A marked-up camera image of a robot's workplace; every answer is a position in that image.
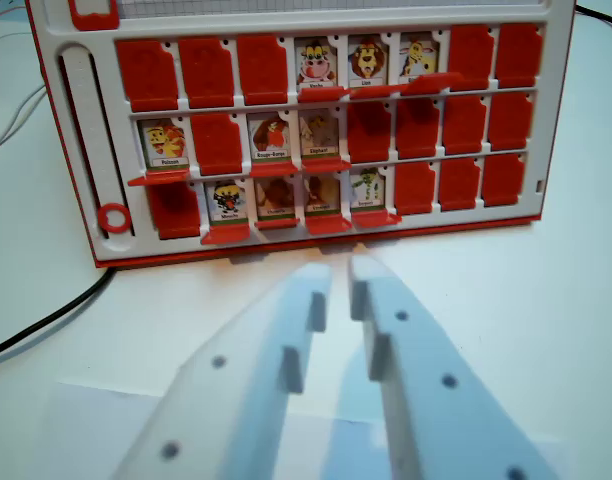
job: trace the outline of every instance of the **bird character card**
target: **bird character card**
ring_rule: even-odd
[[[248,115],[250,153],[253,162],[290,160],[288,122],[277,112]]]
[[[256,180],[255,198],[257,218],[260,220],[295,218],[295,196],[290,179],[275,177]]]
[[[303,158],[327,157],[339,153],[337,118],[330,110],[301,110],[299,112],[299,138]]]
[[[388,47],[379,35],[348,38],[348,84],[351,88],[388,84]]]
[[[296,38],[297,88],[337,85],[337,50],[326,37]]]
[[[386,181],[376,167],[351,172],[350,186],[351,212],[380,210],[385,207]]]
[[[172,119],[140,120],[137,128],[146,168],[163,170],[188,166],[184,129]]]
[[[430,32],[402,33],[399,48],[399,83],[410,83],[420,75],[437,72],[439,43]]]
[[[211,225],[248,222],[246,191],[241,180],[206,182],[204,185]]]
[[[304,177],[306,207],[304,215],[331,215],[341,212],[339,180],[332,175]]]

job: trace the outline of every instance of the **character card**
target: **character card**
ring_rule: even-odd
[[[385,207],[385,178],[377,167],[355,170],[350,174],[351,212],[379,210]]]
[[[246,191],[241,181],[224,180],[204,185],[211,225],[248,222]]]
[[[420,75],[435,73],[439,43],[430,32],[402,33],[399,48],[399,83],[409,83]]]
[[[278,220],[295,217],[293,184],[288,178],[260,178],[255,181],[257,218]]]
[[[306,208],[304,215],[330,215],[341,212],[339,180],[332,175],[304,177]]]
[[[326,37],[296,38],[295,64],[298,89],[337,85],[337,50]]]
[[[253,162],[290,160],[288,122],[277,112],[248,115],[248,133]]]
[[[348,38],[348,82],[351,88],[388,84],[388,47],[379,35]]]
[[[337,118],[330,110],[301,110],[299,112],[299,138],[303,158],[326,157],[339,152]]]
[[[148,169],[171,169],[188,166],[184,130],[170,118],[139,120],[139,136]]]

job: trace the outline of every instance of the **screw hole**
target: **screw hole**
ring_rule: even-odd
[[[442,377],[442,383],[446,388],[455,388],[457,386],[457,379],[450,373],[447,373]]]
[[[226,357],[223,355],[216,355],[213,357],[211,363],[213,364],[214,368],[222,368],[224,365],[226,365]]]

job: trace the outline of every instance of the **white table surface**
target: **white table surface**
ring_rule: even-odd
[[[585,5],[612,14],[611,0]],[[27,30],[24,12],[0,19],[0,36]],[[1,40],[0,130],[40,83],[31,37]],[[612,28],[581,16],[541,222],[121,271],[74,321],[0,363],[0,479],[25,478],[36,442],[50,441],[41,420],[56,381],[160,395],[198,345],[307,261],[334,269],[329,328],[289,409],[380,419],[348,315],[352,252],[404,279],[519,425],[565,443],[574,478],[612,479]],[[44,100],[0,149],[0,341],[100,273]]]

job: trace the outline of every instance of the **lion character card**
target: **lion character card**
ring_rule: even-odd
[[[235,180],[207,182],[205,187],[211,225],[248,222],[246,191],[241,186],[241,182]]]
[[[437,72],[439,44],[430,32],[402,33],[399,48],[399,83]]]
[[[299,112],[299,138],[303,158],[326,157],[339,152],[337,118],[326,108]]]
[[[348,38],[348,82],[351,88],[388,83],[388,47],[379,35]]]
[[[148,169],[171,169],[188,166],[184,130],[170,118],[140,120],[139,136]]]
[[[288,122],[277,112],[248,115],[248,133],[253,162],[290,160]]]
[[[297,88],[337,85],[337,50],[326,37],[296,38]]]
[[[386,182],[377,167],[356,170],[350,174],[351,212],[384,208]]]
[[[304,215],[331,215],[341,212],[339,180],[332,175],[304,177],[306,207]]]
[[[257,218],[278,220],[295,218],[293,184],[282,177],[260,178],[255,181]]]

